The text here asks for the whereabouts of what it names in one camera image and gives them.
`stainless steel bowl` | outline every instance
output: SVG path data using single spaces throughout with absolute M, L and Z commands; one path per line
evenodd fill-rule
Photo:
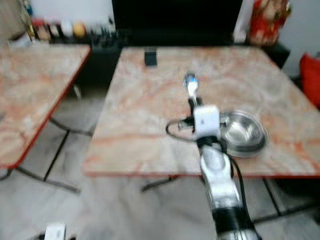
M 268 135 L 262 125 L 242 111 L 222 112 L 220 129 L 227 153 L 234 157 L 253 157 L 268 142 Z

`television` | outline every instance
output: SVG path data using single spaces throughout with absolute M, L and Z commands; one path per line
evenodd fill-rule
M 233 43 L 242 0 L 112 0 L 115 28 L 127 45 Z

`marble table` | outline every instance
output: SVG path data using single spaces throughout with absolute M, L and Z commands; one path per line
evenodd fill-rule
M 196 144 L 172 139 L 169 120 L 190 114 L 186 72 L 199 79 L 205 104 L 243 110 L 261 121 L 269 144 L 237 159 L 245 177 L 319 177 L 320 114 L 255 47 L 158 48 L 146 67 L 143 48 L 125 48 L 88 147 L 88 176 L 200 175 Z
M 84 45 L 0 49 L 0 168 L 23 161 L 89 52 Z

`red cushion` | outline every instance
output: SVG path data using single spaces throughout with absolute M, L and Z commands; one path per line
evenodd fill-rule
M 307 53 L 300 60 L 300 74 L 303 92 L 306 97 L 320 107 L 320 59 L 313 58 Z

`white floor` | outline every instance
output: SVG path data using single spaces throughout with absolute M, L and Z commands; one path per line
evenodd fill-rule
M 72 128 L 93 131 L 106 91 L 85 91 L 82 100 L 65 98 L 54 117 Z M 65 132 L 47 123 L 22 167 L 44 176 Z M 81 189 L 73 194 L 13 171 L 0 182 L 0 240 L 29 240 L 50 223 L 67 224 L 77 240 L 214 240 L 215 231 L 204 186 L 182 177 L 145 193 L 140 188 L 159 178 L 85 177 L 82 162 L 90 137 L 71 133 L 48 177 Z M 309 203 L 290 197 L 269 181 L 281 211 Z M 261 179 L 246 179 L 253 219 L 276 214 Z M 320 226 L 312 211 L 259 223 L 264 240 L 318 240 Z

